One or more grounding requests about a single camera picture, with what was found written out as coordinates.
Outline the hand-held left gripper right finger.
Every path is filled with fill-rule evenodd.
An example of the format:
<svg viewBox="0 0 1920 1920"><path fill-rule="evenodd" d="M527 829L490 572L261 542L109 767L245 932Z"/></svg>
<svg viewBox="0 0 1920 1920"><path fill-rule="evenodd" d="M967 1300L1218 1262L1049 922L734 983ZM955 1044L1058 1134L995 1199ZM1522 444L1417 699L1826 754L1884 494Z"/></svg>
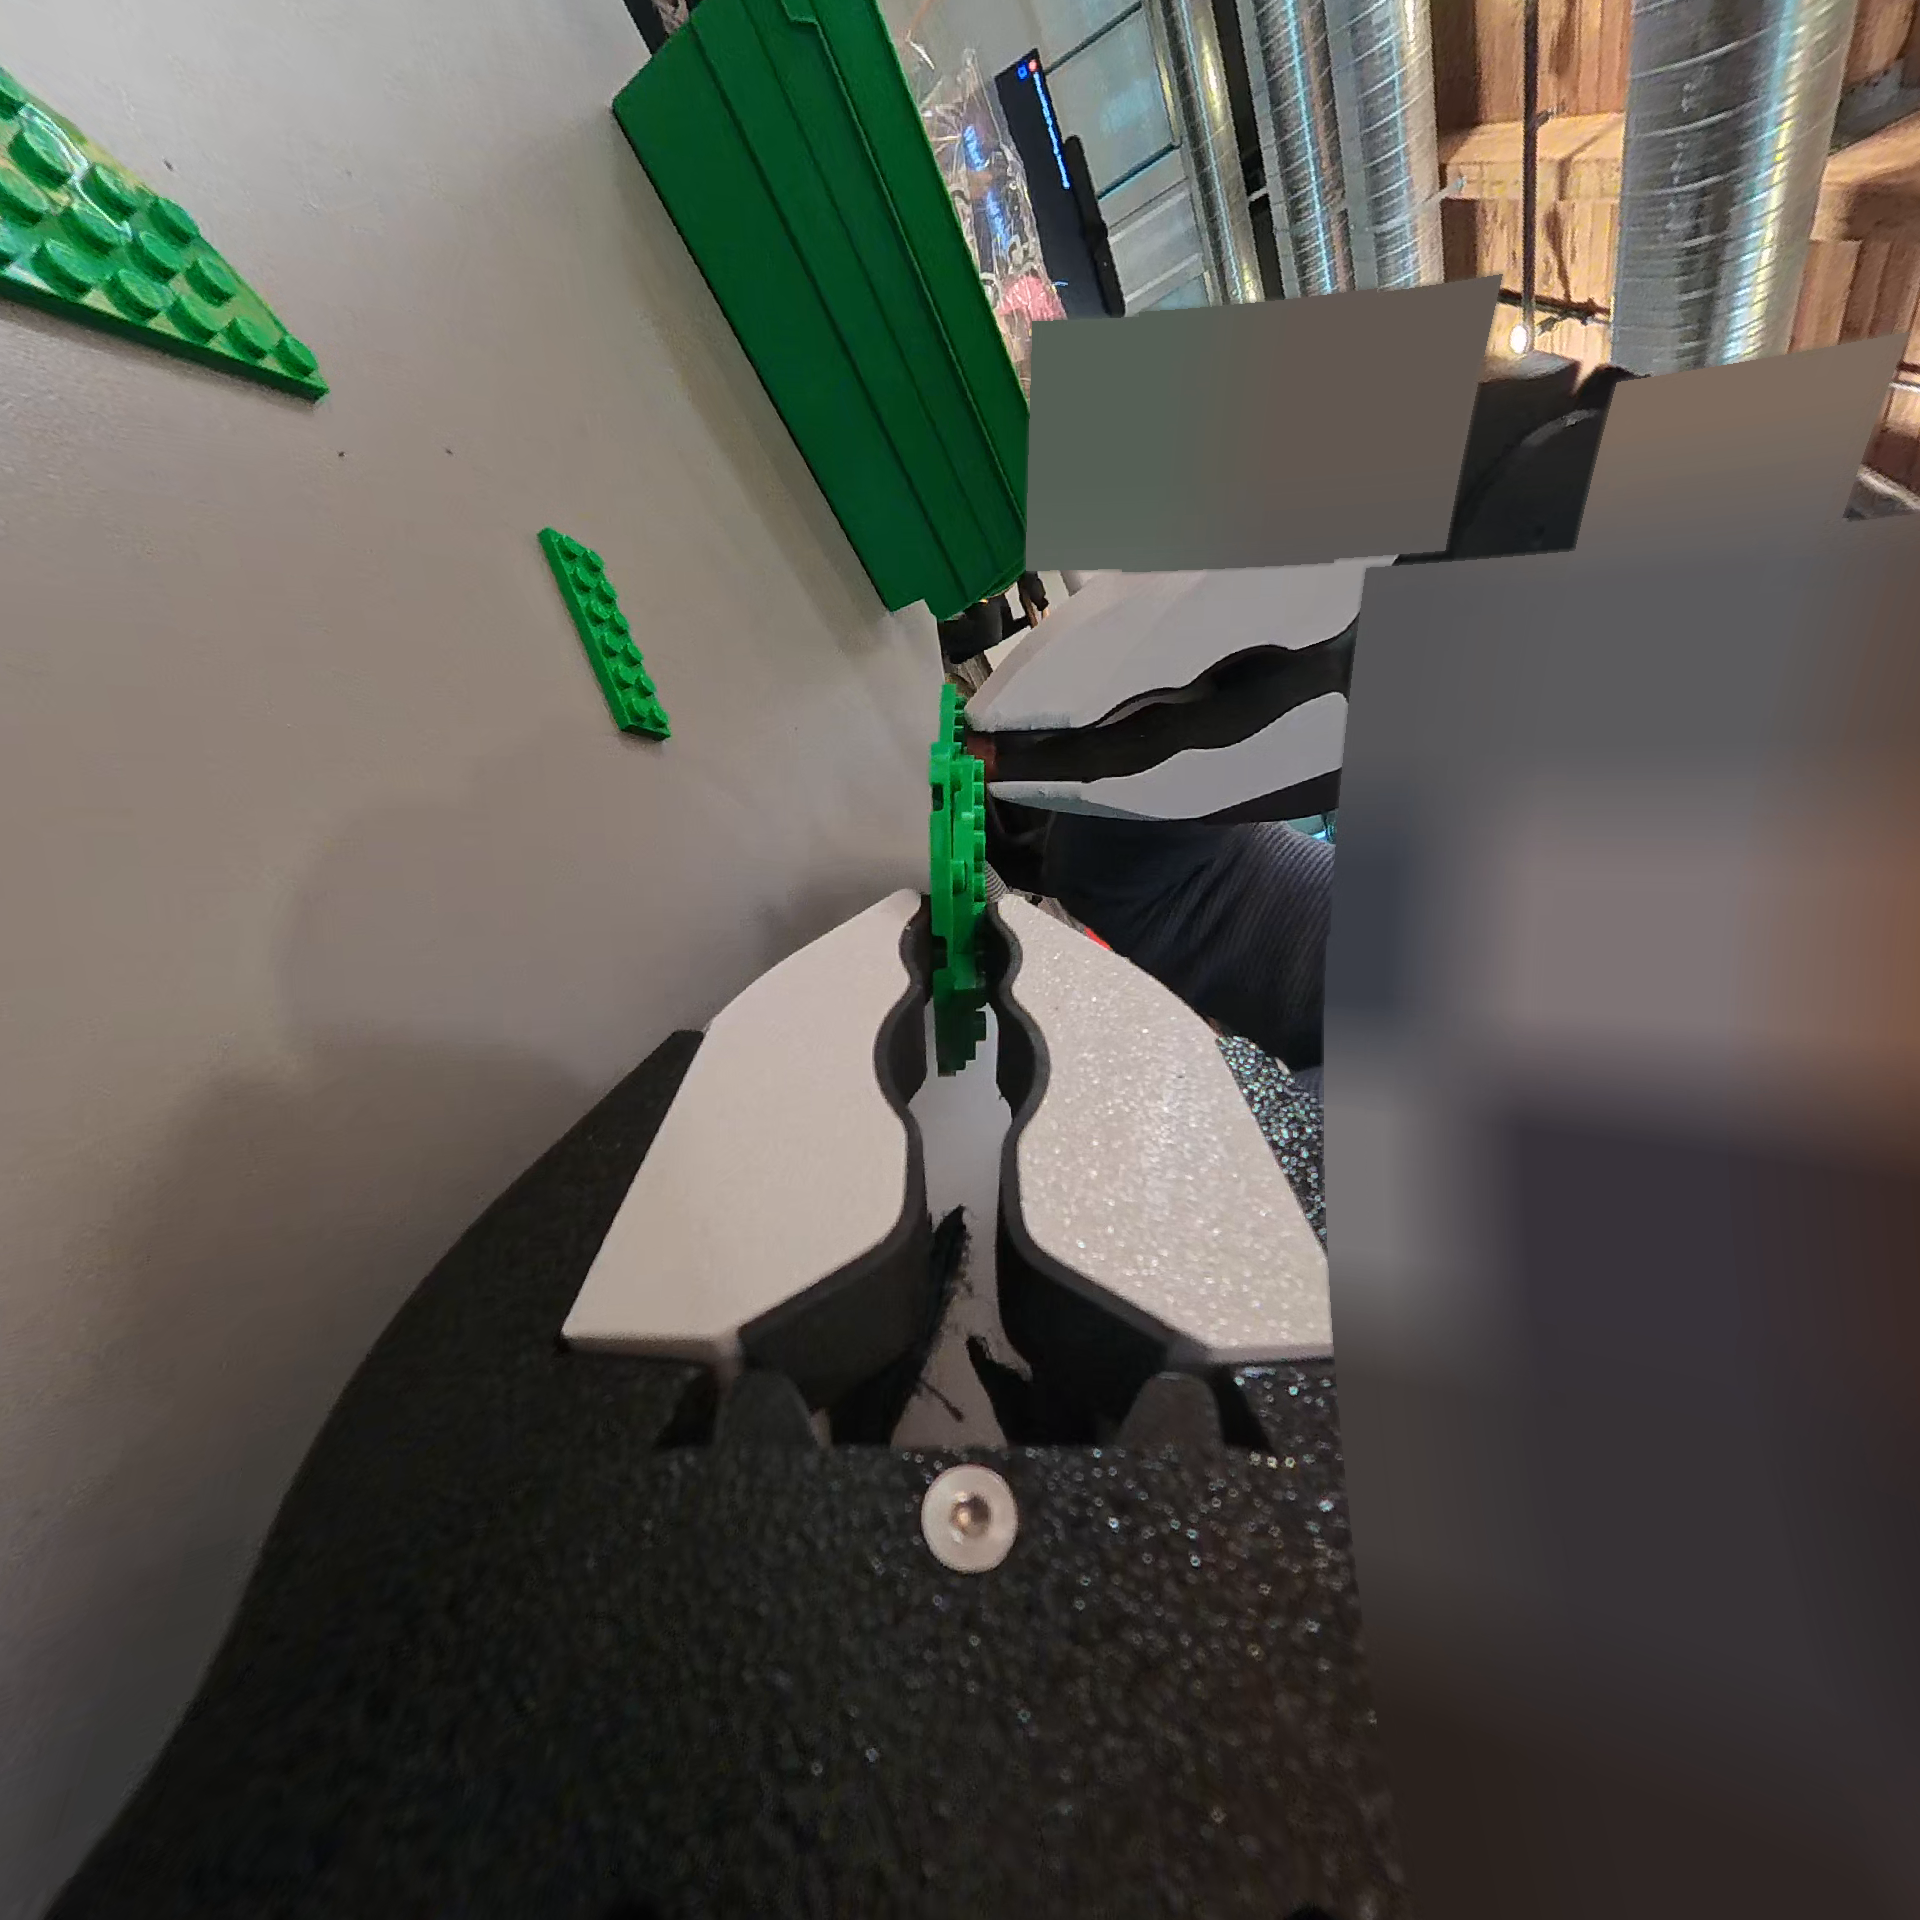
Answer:
<svg viewBox="0 0 1920 1920"><path fill-rule="evenodd" d="M1206 1021L1030 902L995 925L1019 1255L1174 1359L1327 1359L1327 1255Z"/></svg>

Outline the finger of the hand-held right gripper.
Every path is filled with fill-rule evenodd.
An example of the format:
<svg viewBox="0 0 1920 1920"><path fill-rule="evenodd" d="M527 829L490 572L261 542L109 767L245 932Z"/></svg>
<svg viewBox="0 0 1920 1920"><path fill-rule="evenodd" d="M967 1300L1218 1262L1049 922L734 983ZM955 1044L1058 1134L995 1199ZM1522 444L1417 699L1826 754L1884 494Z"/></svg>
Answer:
<svg viewBox="0 0 1920 1920"><path fill-rule="evenodd" d="M1155 764L1125 750L1121 727L981 739L990 790L1026 809L1103 822L1247 825L1330 817L1339 804L1347 697L1321 692L1226 745L1182 748Z"/></svg>
<svg viewBox="0 0 1920 1920"><path fill-rule="evenodd" d="M1121 572L1085 578L967 701L978 734L1085 730L1255 649L1345 634L1365 564Z"/></svg>

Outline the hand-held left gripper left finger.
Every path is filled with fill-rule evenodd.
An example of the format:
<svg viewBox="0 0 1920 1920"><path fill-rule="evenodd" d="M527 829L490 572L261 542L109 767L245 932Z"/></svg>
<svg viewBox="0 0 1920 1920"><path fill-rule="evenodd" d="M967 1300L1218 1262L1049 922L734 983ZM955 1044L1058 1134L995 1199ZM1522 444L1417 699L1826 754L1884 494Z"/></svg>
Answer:
<svg viewBox="0 0 1920 1920"><path fill-rule="evenodd" d="M889 1364L925 1297L929 913L907 889L707 1026L564 1341L703 1364Z"/></svg>

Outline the green lego plate assembly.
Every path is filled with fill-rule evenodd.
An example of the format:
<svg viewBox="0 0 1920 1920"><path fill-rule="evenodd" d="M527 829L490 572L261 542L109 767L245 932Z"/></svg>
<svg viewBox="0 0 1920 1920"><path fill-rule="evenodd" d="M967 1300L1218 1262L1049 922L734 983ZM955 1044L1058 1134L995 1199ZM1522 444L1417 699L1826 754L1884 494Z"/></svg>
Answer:
<svg viewBox="0 0 1920 1920"><path fill-rule="evenodd" d="M962 691L941 685L929 750L929 925L932 1050L939 1076L959 1074L987 1034L991 953L985 946L987 771L967 745Z"/></svg>

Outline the person's right forearm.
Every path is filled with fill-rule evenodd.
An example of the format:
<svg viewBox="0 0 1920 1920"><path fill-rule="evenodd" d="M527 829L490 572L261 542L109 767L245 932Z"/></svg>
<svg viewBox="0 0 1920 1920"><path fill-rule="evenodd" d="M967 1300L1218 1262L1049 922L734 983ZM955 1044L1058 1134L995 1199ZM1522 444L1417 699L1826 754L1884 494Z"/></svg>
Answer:
<svg viewBox="0 0 1920 1920"><path fill-rule="evenodd" d="M1292 1071L1321 1067L1334 847L1285 822L1058 812L1045 889L1198 1015Z"/></svg>

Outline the green long lego plate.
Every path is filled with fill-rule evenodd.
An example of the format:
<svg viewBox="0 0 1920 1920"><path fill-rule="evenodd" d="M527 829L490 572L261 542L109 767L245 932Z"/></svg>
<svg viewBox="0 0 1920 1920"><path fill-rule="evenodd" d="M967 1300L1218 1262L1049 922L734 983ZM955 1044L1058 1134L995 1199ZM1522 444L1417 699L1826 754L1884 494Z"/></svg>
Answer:
<svg viewBox="0 0 1920 1920"><path fill-rule="evenodd" d="M667 740L669 719L602 556L550 526L537 540L614 727Z"/></svg>

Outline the green half-round lego plate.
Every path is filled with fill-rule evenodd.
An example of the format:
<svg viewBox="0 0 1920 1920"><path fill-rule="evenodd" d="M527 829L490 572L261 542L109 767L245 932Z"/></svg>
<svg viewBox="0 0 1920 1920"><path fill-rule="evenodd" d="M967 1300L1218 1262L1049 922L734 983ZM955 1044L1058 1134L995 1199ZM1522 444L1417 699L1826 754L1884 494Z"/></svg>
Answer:
<svg viewBox="0 0 1920 1920"><path fill-rule="evenodd" d="M2 292L279 393L329 393L317 357L195 217L12 74L2 76Z"/></svg>

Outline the black monitor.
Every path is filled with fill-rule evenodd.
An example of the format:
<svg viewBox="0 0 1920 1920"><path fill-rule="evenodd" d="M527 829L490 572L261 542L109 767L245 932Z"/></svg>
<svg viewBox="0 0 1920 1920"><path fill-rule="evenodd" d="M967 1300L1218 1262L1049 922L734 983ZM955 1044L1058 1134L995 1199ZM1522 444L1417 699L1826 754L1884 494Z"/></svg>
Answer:
<svg viewBox="0 0 1920 1920"><path fill-rule="evenodd" d="M1019 154L1046 278L1073 319L1123 318L1113 242L1083 142L1066 130L1045 63L1022 55L995 77L998 115Z"/></svg>

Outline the green stacked storage bins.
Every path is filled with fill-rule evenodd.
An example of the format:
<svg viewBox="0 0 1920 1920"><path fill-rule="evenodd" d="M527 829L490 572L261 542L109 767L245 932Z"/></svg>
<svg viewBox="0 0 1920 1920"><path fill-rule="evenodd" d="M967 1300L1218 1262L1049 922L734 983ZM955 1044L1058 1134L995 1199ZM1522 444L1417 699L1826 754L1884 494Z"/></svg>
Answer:
<svg viewBox="0 0 1920 1920"><path fill-rule="evenodd" d="M613 110L883 603L1005 590L1026 397L876 4L697 4Z"/></svg>

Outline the silver ventilation duct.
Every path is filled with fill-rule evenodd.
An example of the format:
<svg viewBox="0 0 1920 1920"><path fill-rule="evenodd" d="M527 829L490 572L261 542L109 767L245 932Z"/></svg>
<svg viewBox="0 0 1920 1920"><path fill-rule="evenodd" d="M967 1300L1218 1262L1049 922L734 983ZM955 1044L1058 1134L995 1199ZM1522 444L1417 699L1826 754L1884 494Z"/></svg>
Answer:
<svg viewBox="0 0 1920 1920"><path fill-rule="evenodd" d="M1260 302L1252 199L1217 7L1142 7L1213 305ZM1444 276L1427 3L1237 3L1285 298Z"/></svg>
<svg viewBox="0 0 1920 1920"><path fill-rule="evenodd" d="M1790 350L1853 23L1853 3L1633 7L1617 366Z"/></svg>

